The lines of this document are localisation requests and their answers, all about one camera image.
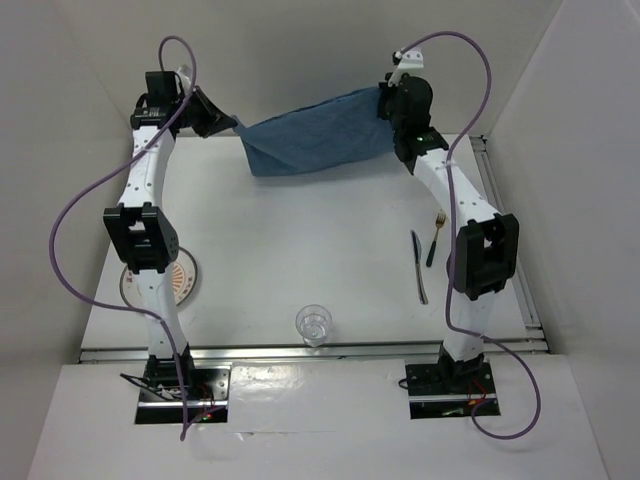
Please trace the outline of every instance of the white tabletop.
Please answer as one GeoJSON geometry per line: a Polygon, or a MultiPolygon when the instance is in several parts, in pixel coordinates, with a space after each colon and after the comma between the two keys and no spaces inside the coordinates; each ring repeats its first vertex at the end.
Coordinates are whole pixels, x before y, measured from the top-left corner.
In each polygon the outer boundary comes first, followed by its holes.
{"type": "MultiPolygon", "coordinates": [[[[468,139],[455,159],[484,192],[468,139]]],[[[238,138],[180,138],[163,209],[200,271],[196,291],[179,307],[192,346],[300,344],[295,317],[312,303],[331,312],[332,343],[444,338],[449,225],[440,232],[433,267],[423,266],[429,298],[423,306],[409,232],[420,237],[424,264],[440,207],[393,155],[256,179],[238,138]]],[[[122,269],[110,248],[97,299],[123,303],[122,269]]],[[[489,333],[526,336],[511,283],[496,301],[489,333]]],[[[147,341],[141,316],[93,308],[82,347],[145,347],[147,341]]]]}
{"type": "MultiPolygon", "coordinates": [[[[29,479],[605,480],[566,358],[525,359],[542,415],[513,441],[468,418],[410,420],[398,360],[236,366],[229,423],[192,428],[184,443],[178,425],[133,424],[137,389],[118,373],[142,363],[65,366],[29,479]]],[[[491,363],[501,416],[479,422],[514,433],[533,415],[533,391],[513,359],[491,363]]]]}

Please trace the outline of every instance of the purple cable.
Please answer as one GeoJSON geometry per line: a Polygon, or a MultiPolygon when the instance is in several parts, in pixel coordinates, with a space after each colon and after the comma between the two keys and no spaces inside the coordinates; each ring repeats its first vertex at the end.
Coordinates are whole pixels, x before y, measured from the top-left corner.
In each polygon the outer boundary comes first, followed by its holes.
{"type": "MultiPolygon", "coordinates": [[[[175,111],[175,113],[171,116],[169,121],[162,128],[160,128],[158,130],[158,133],[156,133],[151,138],[151,140],[149,140],[149,143],[147,143],[147,145],[149,145],[149,146],[155,145],[155,143],[158,141],[158,139],[178,119],[180,114],[187,107],[187,104],[189,103],[189,99],[191,98],[191,95],[193,94],[193,88],[194,88],[194,86],[196,84],[197,65],[196,65],[196,58],[195,58],[195,55],[193,53],[193,50],[191,49],[191,46],[189,46],[189,44],[186,41],[184,41],[182,38],[180,38],[180,37],[178,37],[176,35],[169,35],[169,36],[165,37],[162,40],[162,42],[160,42],[160,46],[158,48],[158,59],[159,59],[159,63],[160,63],[160,68],[162,70],[164,70],[164,64],[163,64],[163,61],[162,61],[162,52],[163,52],[165,44],[170,40],[175,40],[175,41],[181,43],[185,47],[185,49],[187,50],[187,53],[189,54],[189,57],[191,59],[191,68],[193,70],[193,74],[192,74],[192,78],[191,78],[191,87],[185,92],[185,96],[184,96],[184,99],[182,100],[182,103],[180,104],[178,109],[175,111]]],[[[129,160],[128,162],[126,162],[123,165],[119,166],[113,172],[111,172],[111,173],[105,175],[104,177],[102,177],[101,179],[95,181],[94,183],[92,183],[91,185],[89,185],[88,187],[83,189],[80,193],[78,193],[75,197],[73,197],[69,201],[69,203],[60,212],[60,215],[58,215],[58,218],[56,218],[56,221],[53,223],[53,227],[51,227],[51,234],[49,235],[49,261],[51,262],[51,266],[53,267],[53,272],[56,274],[56,277],[58,277],[58,280],[60,281],[62,286],[64,288],[66,288],[73,296],[75,296],[76,298],[82,300],[83,302],[88,303],[90,305],[93,305],[95,307],[106,308],[108,310],[118,310],[118,311],[121,311],[121,312],[141,313],[143,315],[147,315],[147,316],[150,316],[150,317],[155,318],[156,320],[158,320],[158,322],[162,326],[162,329],[164,330],[164,332],[167,335],[167,339],[169,340],[169,344],[171,345],[171,350],[173,351],[173,358],[174,358],[174,360],[176,362],[176,372],[178,374],[178,384],[180,386],[180,397],[181,397],[181,400],[182,400],[182,433],[180,434],[180,440],[184,441],[184,439],[186,438],[186,435],[187,435],[187,430],[189,429],[189,427],[194,422],[193,422],[193,420],[192,420],[192,422],[189,422],[189,410],[188,410],[188,407],[187,407],[187,391],[186,391],[185,386],[184,386],[184,375],[183,375],[183,372],[182,372],[182,368],[180,366],[180,354],[178,353],[178,349],[176,348],[176,342],[173,339],[173,336],[171,335],[171,331],[169,330],[169,327],[167,326],[167,323],[164,321],[164,319],[162,319],[162,317],[160,317],[160,315],[158,315],[157,313],[152,312],[150,310],[145,310],[145,309],[142,309],[142,308],[127,307],[127,306],[124,306],[124,305],[111,305],[109,303],[99,302],[99,301],[97,301],[97,300],[95,300],[93,298],[88,297],[84,293],[78,291],[73,285],[71,285],[71,283],[69,283],[69,281],[65,278],[64,274],[60,270],[60,265],[58,264],[58,258],[56,257],[56,237],[58,235],[58,230],[60,229],[60,225],[62,224],[62,221],[67,216],[69,211],[82,198],[84,198],[87,194],[89,194],[90,192],[92,192],[93,190],[98,188],[100,185],[103,185],[104,183],[108,182],[109,180],[114,178],[119,173],[122,173],[124,170],[130,168],[134,163],[136,163],[138,160],[140,160],[140,158],[142,158],[142,156],[144,155],[144,153],[146,151],[147,151],[146,148],[141,149],[138,153],[136,153],[133,156],[133,158],[131,160],[129,160]]]]}
{"type": "Polygon", "coordinates": [[[447,152],[447,180],[449,182],[449,201],[450,201],[450,207],[451,207],[451,261],[449,263],[449,284],[447,285],[447,297],[445,302],[445,321],[447,322],[447,327],[453,330],[454,332],[462,333],[464,335],[470,335],[472,337],[478,337],[498,346],[503,351],[505,351],[506,353],[511,355],[513,358],[515,358],[520,363],[520,365],[522,365],[522,367],[525,369],[525,371],[527,372],[527,375],[529,375],[529,378],[531,379],[531,384],[533,385],[533,390],[536,396],[536,411],[529,425],[527,425],[527,427],[525,427],[523,430],[517,433],[513,433],[511,435],[497,435],[495,433],[492,433],[486,430],[484,427],[482,427],[478,423],[478,419],[476,418],[476,413],[478,411],[478,408],[480,408],[482,405],[485,405],[491,400],[477,403],[471,410],[471,420],[473,421],[473,424],[476,426],[476,428],[480,430],[482,433],[484,433],[488,437],[495,438],[496,440],[514,440],[516,438],[523,437],[524,435],[529,433],[531,430],[533,430],[533,428],[538,423],[538,420],[540,419],[540,412],[542,410],[542,399],[540,397],[540,388],[538,387],[538,382],[536,381],[536,377],[533,375],[533,372],[531,371],[529,366],[525,363],[525,361],[522,359],[522,357],[520,357],[520,355],[518,355],[516,352],[511,350],[509,347],[507,347],[503,343],[499,342],[498,340],[494,340],[493,338],[487,337],[484,334],[474,332],[471,330],[466,330],[464,328],[456,327],[451,322],[451,300],[453,298],[453,281],[454,281],[454,273],[455,273],[455,267],[456,267],[456,253],[457,253],[456,252],[456,236],[458,233],[457,214],[456,214],[456,193],[455,193],[455,185],[453,184],[453,173],[451,171],[451,158],[453,156],[453,151],[456,149],[456,147],[458,146],[460,141],[464,138],[464,136],[467,133],[469,133],[469,130],[471,130],[473,125],[475,125],[476,121],[478,120],[478,118],[480,118],[480,115],[482,115],[482,112],[487,106],[487,102],[489,101],[489,95],[491,94],[491,83],[492,83],[491,66],[489,65],[489,59],[487,58],[487,55],[484,53],[482,48],[480,48],[480,45],[478,45],[475,42],[475,40],[469,38],[463,33],[449,31],[449,30],[435,32],[430,35],[426,35],[420,38],[419,40],[416,40],[408,47],[405,47],[402,50],[400,50],[400,53],[404,54],[407,51],[411,50],[412,48],[415,48],[418,45],[421,45],[422,43],[426,42],[427,40],[431,40],[432,38],[436,38],[436,37],[457,37],[467,42],[476,50],[476,52],[478,52],[478,54],[482,58],[482,63],[484,63],[484,67],[487,72],[487,87],[485,89],[484,97],[482,99],[482,103],[480,104],[480,108],[478,108],[478,111],[473,116],[469,124],[464,128],[464,130],[462,130],[462,132],[460,132],[460,135],[456,137],[456,139],[451,144],[451,148],[447,152]]]}

